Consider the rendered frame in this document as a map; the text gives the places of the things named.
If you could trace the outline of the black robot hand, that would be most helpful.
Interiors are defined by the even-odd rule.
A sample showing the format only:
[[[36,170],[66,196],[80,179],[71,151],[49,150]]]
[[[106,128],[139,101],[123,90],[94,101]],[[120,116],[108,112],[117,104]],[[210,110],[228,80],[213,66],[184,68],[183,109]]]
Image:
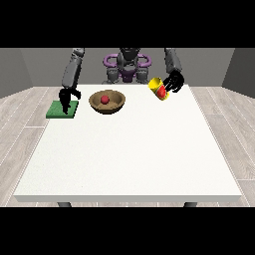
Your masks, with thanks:
[[[67,114],[70,106],[71,96],[75,96],[78,100],[81,98],[81,93],[76,89],[60,89],[59,99],[63,108],[63,113]]]
[[[184,77],[177,70],[173,70],[169,76],[163,81],[165,89],[177,93],[184,84]]]

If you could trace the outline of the yellow cup with melon print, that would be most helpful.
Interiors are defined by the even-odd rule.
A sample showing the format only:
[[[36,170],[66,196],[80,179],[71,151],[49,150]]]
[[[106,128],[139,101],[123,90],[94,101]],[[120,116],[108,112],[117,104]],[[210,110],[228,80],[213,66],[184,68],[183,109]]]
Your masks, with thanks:
[[[161,78],[152,78],[148,83],[148,87],[161,101],[165,101],[169,97],[169,92]]]

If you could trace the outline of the green square pad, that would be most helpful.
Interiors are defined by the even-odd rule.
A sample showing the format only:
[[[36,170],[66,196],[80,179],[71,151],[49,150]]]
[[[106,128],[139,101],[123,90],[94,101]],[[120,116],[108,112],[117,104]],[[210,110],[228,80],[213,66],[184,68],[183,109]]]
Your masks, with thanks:
[[[68,108],[68,113],[63,112],[63,107],[60,101],[52,101],[47,113],[47,119],[72,119],[75,116],[77,107],[79,105],[78,101],[70,101],[70,107]]]

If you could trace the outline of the brown wooden bowl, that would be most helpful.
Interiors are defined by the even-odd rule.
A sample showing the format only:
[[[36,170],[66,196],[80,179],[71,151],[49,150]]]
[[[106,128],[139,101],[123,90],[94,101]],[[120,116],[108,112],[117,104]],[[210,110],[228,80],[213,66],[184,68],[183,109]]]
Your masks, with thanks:
[[[125,104],[126,97],[113,90],[98,91],[89,98],[91,107],[103,115],[111,115],[118,112]]]

